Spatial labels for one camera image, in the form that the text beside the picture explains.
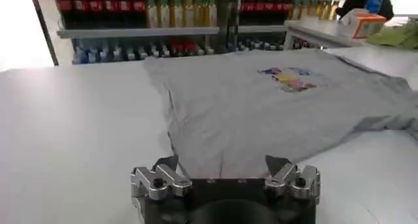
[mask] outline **store shelf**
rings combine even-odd
[[[240,25],[238,33],[271,33],[284,32],[287,27],[284,25]]]
[[[152,28],[152,29],[61,29],[58,36],[72,38],[154,37],[173,35],[216,35],[218,27]]]

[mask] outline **juice bottle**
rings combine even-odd
[[[195,9],[195,26],[203,25],[203,0],[193,0]]]
[[[158,26],[161,28],[170,27],[169,0],[158,0]]]
[[[183,4],[183,26],[193,27],[195,26],[195,9],[193,6],[193,0],[182,0]]]
[[[331,12],[329,14],[329,20],[336,20],[337,19],[336,10],[337,10],[339,4],[340,4],[340,0],[334,0],[333,4],[331,6]]]
[[[216,0],[208,0],[208,26],[217,26]]]
[[[170,0],[170,26],[183,26],[183,7],[181,0]]]
[[[155,0],[147,0],[146,16],[148,28],[158,28],[158,15]]]

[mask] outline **cola bottle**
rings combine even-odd
[[[119,0],[118,6],[123,26],[132,26],[132,0]]]
[[[105,8],[103,0],[88,0],[90,7],[90,26],[91,27],[105,27],[104,14]]]
[[[146,28],[146,0],[132,0],[133,27]]]
[[[87,0],[72,0],[74,5],[74,25],[79,28],[88,27],[89,3]]]
[[[71,0],[55,0],[59,13],[61,14],[61,20],[65,29],[72,29],[73,18]]]
[[[104,12],[105,24],[107,27],[120,27],[120,15],[118,9],[118,0],[103,0],[106,11]]]

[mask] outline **plastic bottle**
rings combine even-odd
[[[90,24],[92,27],[104,27],[104,6],[102,0],[88,0],[90,8]]]
[[[170,27],[169,0],[158,0],[158,24],[161,28]]]
[[[208,25],[215,27],[217,26],[217,7],[216,7],[216,0],[208,0]]]
[[[89,3],[87,0],[73,0],[74,20],[77,27],[86,28],[89,25]]]
[[[266,0],[255,0],[256,4],[255,4],[255,19],[257,20],[258,24],[263,22],[263,20],[265,19],[265,1]]]
[[[382,3],[383,0],[367,0],[364,8],[368,10],[370,14],[378,14]]]
[[[193,27],[195,26],[195,9],[193,6],[193,0],[182,0],[183,4],[183,26]]]
[[[149,28],[158,28],[158,14],[155,0],[148,0],[147,3],[147,23]]]
[[[183,7],[181,0],[170,0],[170,25],[171,27],[183,26]]]
[[[107,27],[120,27],[120,15],[118,11],[117,0],[104,0],[105,11],[105,25]]]
[[[145,28],[146,25],[146,0],[132,0],[133,27]]]
[[[119,0],[118,6],[123,26],[132,26],[132,0]]]
[[[339,4],[340,4],[340,0],[334,0],[333,4],[331,6],[331,12],[329,14],[329,20],[336,20],[337,19],[336,10],[337,10]]]
[[[61,14],[61,20],[65,29],[72,29],[74,27],[72,15],[71,0],[55,0],[59,13]]]

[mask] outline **beverage bottle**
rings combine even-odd
[[[75,25],[80,28],[88,27],[89,4],[87,0],[73,0]]]
[[[138,48],[138,58],[139,58],[139,60],[143,60],[143,59],[145,59],[147,57],[148,57],[148,54],[146,53],[144,47],[143,46],[140,46]]]
[[[293,1],[294,0],[284,0],[283,11],[287,16],[287,20],[291,20],[293,17]]]
[[[118,11],[121,18],[121,22],[124,27],[131,27],[132,24],[132,0],[118,0]]]
[[[181,0],[170,0],[170,25],[171,27],[183,26],[183,7]]]
[[[147,0],[146,16],[148,28],[158,28],[158,14],[155,0]]]
[[[65,29],[72,29],[74,27],[72,15],[71,0],[55,0],[58,11],[61,15],[61,21]]]
[[[146,0],[132,0],[133,27],[145,28],[146,27]]]
[[[255,0],[255,19],[257,23],[262,23],[265,19],[265,0]]]
[[[120,15],[118,10],[118,0],[103,0],[104,1],[104,18],[105,25],[111,28],[120,27]]]
[[[90,24],[92,27],[103,27],[104,6],[102,0],[88,0],[90,8]]]
[[[207,26],[217,26],[217,7],[215,1],[216,0],[208,0]]]
[[[158,0],[158,24],[161,28],[170,27],[169,0]]]
[[[340,4],[340,0],[334,0],[333,4],[331,6],[331,12],[329,14],[329,20],[336,20],[337,19],[336,10],[337,10],[339,4]]]
[[[274,0],[265,0],[265,24],[272,25],[274,20]]]
[[[193,6],[193,0],[182,0],[183,4],[183,26],[193,27],[195,26],[195,8]]]
[[[368,10],[370,14],[378,14],[382,3],[383,0],[367,0],[364,8]]]

